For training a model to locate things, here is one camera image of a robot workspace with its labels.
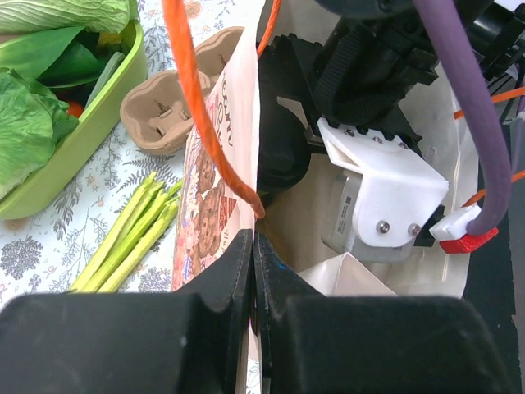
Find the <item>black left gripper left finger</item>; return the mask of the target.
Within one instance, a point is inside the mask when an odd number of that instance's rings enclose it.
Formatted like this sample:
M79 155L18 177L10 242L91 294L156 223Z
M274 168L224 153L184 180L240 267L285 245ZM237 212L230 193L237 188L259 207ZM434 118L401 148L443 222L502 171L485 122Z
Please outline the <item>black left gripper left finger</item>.
M253 233L174 292L23 295L1 313L4 393L242 393Z

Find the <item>brown paper takeout bag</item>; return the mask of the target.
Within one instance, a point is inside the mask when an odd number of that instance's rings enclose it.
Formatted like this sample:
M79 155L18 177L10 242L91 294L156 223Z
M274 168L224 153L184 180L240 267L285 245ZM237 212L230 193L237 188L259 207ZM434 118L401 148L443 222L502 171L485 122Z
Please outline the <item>brown paper takeout bag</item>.
M483 75L452 1L410 1L444 67L463 109L447 121L448 131L432 131L434 157L427 161L448 182L451 211L432 229L442 254L468 254L498 231L509 205L508 151ZM191 260L213 264L241 230L264 214L257 191L260 98L255 21L248 22L211 95L199 89L196 52L180 1L166 1L164 16L180 82L194 118L185 156L184 206L195 207L190 223ZM255 289L255 270L251 282Z

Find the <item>red chili pepper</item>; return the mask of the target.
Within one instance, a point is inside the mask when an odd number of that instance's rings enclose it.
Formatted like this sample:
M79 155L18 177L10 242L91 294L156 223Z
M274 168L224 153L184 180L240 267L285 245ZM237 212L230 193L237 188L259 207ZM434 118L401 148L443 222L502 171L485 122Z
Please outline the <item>red chili pepper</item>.
M80 118L84 112L84 107L76 101L68 101L69 108L67 114L76 118Z

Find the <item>green leafy lettuce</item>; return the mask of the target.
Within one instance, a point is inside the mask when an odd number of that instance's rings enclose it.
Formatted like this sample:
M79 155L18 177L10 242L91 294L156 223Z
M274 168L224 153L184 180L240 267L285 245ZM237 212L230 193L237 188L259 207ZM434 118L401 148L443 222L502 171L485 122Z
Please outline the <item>green leafy lettuce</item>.
M1 196L44 167L58 142L79 124L47 86L1 69Z

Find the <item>green onion bunch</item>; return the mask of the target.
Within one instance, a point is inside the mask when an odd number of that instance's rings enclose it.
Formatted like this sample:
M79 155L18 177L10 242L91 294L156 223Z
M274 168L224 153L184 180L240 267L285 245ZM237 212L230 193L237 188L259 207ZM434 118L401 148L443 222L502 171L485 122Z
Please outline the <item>green onion bunch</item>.
M178 180L166 188L156 172L146 176L68 291L117 291L178 214L182 186Z

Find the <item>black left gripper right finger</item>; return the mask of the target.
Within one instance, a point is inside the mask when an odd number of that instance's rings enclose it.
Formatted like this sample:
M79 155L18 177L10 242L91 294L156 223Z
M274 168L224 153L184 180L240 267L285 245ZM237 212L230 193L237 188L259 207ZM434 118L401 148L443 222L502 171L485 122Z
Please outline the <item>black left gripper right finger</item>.
M257 234L264 393L510 393L486 325L444 296L326 296Z

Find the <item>long napa cabbage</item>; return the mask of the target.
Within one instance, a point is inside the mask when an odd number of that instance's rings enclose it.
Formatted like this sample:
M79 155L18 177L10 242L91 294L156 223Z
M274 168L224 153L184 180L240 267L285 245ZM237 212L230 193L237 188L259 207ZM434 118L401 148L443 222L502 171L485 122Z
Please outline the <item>long napa cabbage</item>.
M1 2L1 33L32 33L40 30L83 26L92 32L119 33L138 18L136 1L40 1Z

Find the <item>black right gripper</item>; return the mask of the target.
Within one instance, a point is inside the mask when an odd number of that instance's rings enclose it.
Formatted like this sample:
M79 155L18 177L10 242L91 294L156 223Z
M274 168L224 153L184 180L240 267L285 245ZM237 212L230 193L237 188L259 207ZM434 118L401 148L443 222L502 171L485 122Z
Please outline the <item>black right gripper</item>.
M318 121L379 131L417 150L399 102L437 77L437 55L410 1L325 1L339 17L325 43L279 35L258 61L258 187L289 189L324 150Z

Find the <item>green vegetable tray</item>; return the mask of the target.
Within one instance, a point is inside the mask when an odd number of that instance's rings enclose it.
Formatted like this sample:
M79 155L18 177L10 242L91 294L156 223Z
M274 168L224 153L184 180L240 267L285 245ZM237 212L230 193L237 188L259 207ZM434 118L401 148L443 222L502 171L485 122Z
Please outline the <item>green vegetable tray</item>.
M120 121L122 100L148 76L140 23L131 21L122 38L130 51L84 110L78 127L57 146L47 165L1 200L2 219L26 218L48 207Z

